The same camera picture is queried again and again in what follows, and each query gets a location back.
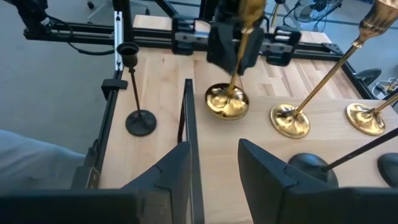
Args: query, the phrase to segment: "wooden table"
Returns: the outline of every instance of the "wooden table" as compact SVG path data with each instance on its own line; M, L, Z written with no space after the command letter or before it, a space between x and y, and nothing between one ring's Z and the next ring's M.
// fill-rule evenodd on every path
M208 25L197 24L200 30ZM166 17L136 16L134 27L171 28ZM322 33L303 32L304 42L330 42ZM230 76L206 62L204 52L191 56L173 55L170 50L140 49L136 79L142 108L156 115L157 129L149 136L131 136L124 126L129 113L136 110L130 75L125 69L122 79L127 90L120 90L101 173L101 188L120 188L168 153L177 143L177 129L183 86L186 78L194 81L196 113L201 162L201 178L207 223L250 223L251 216L243 194L238 172L238 140L247 138L277 157L287 160L299 152L313 152L330 162L366 144L372 137L355 130L345 120L344 107L360 102L359 94L346 78L338 73L315 97L305 112L312 122L305 139L291 140L279 135L269 124L269 110L277 103L298 105L321 80L334 62L315 60L291 61L287 67L268 65L261 57L246 70L237 85L243 86L251 99L249 113L240 120L226 122L216 119L204 104L206 89ZM378 105L380 101L366 101ZM398 126L392 108L383 111L390 130ZM336 168L342 186L386 186L376 170L376 159L391 152L393 140L359 158Z

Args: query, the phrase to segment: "candlestick base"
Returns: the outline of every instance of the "candlestick base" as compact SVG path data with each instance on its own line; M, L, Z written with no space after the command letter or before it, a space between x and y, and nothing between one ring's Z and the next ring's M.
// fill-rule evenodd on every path
M377 168L390 187L398 187L398 153L387 153L379 157Z
M156 117L150 111L141 110L141 116L138 111L132 112L126 119L126 129L134 136L147 136L156 128Z
M322 172L321 168L327 166L328 163L317 155L300 153L290 158L288 163L316 179L322 180L334 187L338 187L338 180L335 172L333 170Z
M238 87L234 87L233 94L228 96L228 88L228 83L218 83L209 87L205 93L207 107L221 119L242 118L249 110L249 98Z
M310 131L310 121L303 112L294 115L295 109L288 104L274 106L271 109L271 122L279 133L288 138L304 138Z
M370 136L379 136L386 130L384 120L379 113L373 112L372 108L361 103L348 105L346 117L356 129Z

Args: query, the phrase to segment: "black candlestick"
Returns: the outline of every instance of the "black candlestick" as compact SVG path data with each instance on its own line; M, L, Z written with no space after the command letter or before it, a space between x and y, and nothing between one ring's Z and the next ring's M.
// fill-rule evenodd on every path
M116 50L122 56L123 65L129 68L137 105L137 110L133 111L126 119L126 129L132 135L146 136L155 130L156 117L150 111L142 110L139 106L136 78L134 77L134 67L138 63L137 53L139 47L135 43L125 42L120 44Z
M377 168L390 187L398 187L398 153L387 153L379 157Z
M378 137L377 139L365 144L359 149L341 157L340 159L327 164L321 157L310 154L310 153L300 153L295 155L289 160L289 164L297 167L301 171L320 179L330 185L335 187L338 186L338 180L336 174L333 172L333 168L338 165L353 159L364 152L371 150L372 148L385 143L386 141L398 136L398 128L388 132L387 134Z

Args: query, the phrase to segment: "black bracket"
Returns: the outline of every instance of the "black bracket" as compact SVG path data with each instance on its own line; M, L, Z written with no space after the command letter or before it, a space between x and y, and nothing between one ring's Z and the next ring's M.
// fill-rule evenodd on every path
M116 80L113 78L105 79L101 85L102 93L106 100L108 100L109 93L114 90L127 90L127 81Z
M281 43L292 47L290 52L262 53L263 56L267 57L267 63L275 66L287 66L300 42L301 32L292 27L278 26L273 34L266 34L265 38L269 39L272 43Z
M322 46L327 48L330 52L333 52L338 55L343 55L344 52L338 47L337 44L331 44L331 43L322 43Z
M175 39L177 32L195 33L195 19L188 16L175 16L172 20L172 52L177 55L193 54L192 43L181 42Z
M100 172L95 168L98 157L98 140L88 148L85 162L75 170L71 189L97 189L100 181Z

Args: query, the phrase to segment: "cable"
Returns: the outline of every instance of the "cable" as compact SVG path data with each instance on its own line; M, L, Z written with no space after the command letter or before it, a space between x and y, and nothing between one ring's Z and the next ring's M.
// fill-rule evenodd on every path
M291 26L287 25L285 20L286 20L287 16L290 15L290 13L292 13L294 11L294 9L296 9L299 6L301 6L300 0L298 0L296 2L296 4L294 5L294 7L284 16L284 18L282 20L284 26L291 27Z
M85 55L92 55L92 56L104 56L104 55L111 55L111 54L114 53L114 50L107 50L107 51L104 51L104 52L90 52L90 51L79 49L78 47L75 47L70 42L71 39L73 38L73 29L72 29L72 27L67 22L64 22L64 21L62 21L62 20L60 20L58 18L55 18L53 16L49 16L49 15L47 15L47 17L52 19L52 20L54 20L56 23L58 22L58 23L63 24L65 27L67 27L69 29L69 38L68 38L67 44L69 46L71 46L73 49L77 50L77 52L79 52L81 54L85 54Z
M390 90L390 88L391 88L391 86L392 86L393 84L398 85L397 81L398 81L398 78L389 78L387 81L385 81L385 80L378 81L378 82L376 82L376 84L372 87L371 92L372 92L372 94L373 94L375 97L377 97L377 94L375 94L374 90L377 88L378 84L379 84L380 82L389 82L390 85L389 85L388 88L387 88L387 94L388 94L388 90Z
M269 33L269 19L268 19L268 17L267 17L266 15L263 15L263 18L264 18L265 21L266 21L267 33Z
M275 17L277 16L277 10L278 10L279 5L275 3L274 9L272 10L272 15L269 16L270 18L272 18L271 23L275 22Z
M328 23L328 15L331 14L334 10L336 10L338 7L341 7L341 3L339 3L339 5L335 6L332 10L328 11L328 13L326 13L325 15L323 15L321 18L319 18L319 20L317 21L317 23L315 23L315 25L313 26L314 31L316 32L323 32L326 28L326 24ZM318 24L319 22L325 18L325 25L323 26L322 30L319 31L318 29Z

